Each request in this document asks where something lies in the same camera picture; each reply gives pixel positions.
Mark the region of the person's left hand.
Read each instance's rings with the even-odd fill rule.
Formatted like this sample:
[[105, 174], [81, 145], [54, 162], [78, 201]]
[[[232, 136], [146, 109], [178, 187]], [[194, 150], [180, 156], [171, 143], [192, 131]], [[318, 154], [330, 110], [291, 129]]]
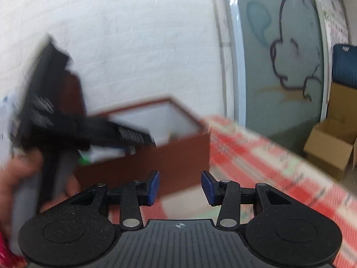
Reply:
[[32, 149], [11, 158], [1, 169], [1, 232], [9, 240], [12, 236], [12, 207], [16, 188], [42, 169], [42, 153]]

